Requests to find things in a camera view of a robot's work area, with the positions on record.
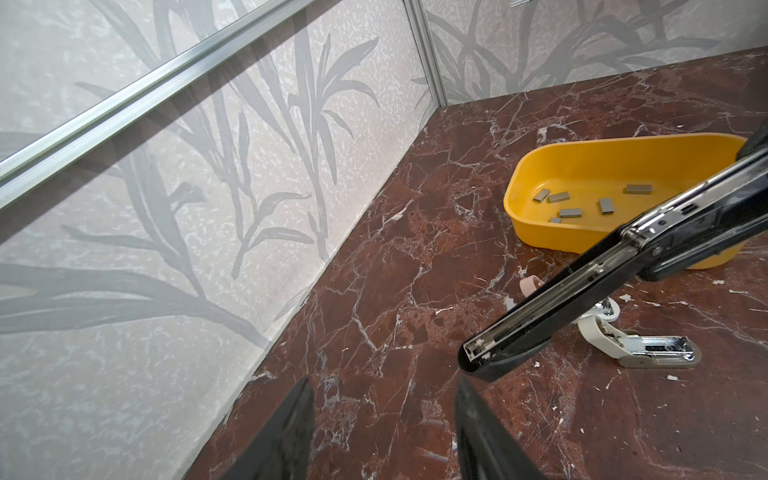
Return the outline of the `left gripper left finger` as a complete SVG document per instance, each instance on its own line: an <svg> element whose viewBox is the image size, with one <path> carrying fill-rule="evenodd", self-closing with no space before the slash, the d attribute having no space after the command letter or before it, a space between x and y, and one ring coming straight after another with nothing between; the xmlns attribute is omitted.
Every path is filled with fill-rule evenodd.
<svg viewBox="0 0 768 480"><path fill-rule="evenodd" d="M314 435L314 391L301 378L223 479L306 479Z"/></svg>

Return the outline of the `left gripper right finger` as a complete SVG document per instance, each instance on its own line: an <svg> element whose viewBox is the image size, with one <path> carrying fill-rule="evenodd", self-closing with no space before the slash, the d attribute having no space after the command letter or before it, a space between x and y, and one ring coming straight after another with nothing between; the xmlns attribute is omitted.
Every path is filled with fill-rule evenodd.
<svg viewBox="0 0 768 480"><path fill-rule="evenodd" d="M457 457L462 479L542 479L489 405L465 379L455 395Z"/></svg>

